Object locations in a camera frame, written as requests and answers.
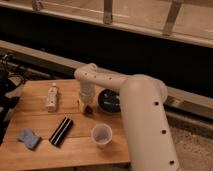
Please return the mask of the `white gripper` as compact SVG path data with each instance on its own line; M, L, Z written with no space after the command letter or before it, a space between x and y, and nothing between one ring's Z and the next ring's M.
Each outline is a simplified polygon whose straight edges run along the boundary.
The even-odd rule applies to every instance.
M89 107L92 107L92 105L93 105L92 101L93 101L94 96L95 96L95 86L92 83L81 82L80 83L80 91L79 91L79 97L82 101L82 102L79 101L80 112L85 111L85 104L84 103L88 103L87 105Z

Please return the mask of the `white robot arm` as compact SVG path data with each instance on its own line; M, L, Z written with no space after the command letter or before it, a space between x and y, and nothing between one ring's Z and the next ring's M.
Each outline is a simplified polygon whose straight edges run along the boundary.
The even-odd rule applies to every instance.
M74 72L84 104L94 98L94 86L118 92L132 171L181 171L164 110L166 85L153 77L101 73L87 64Z

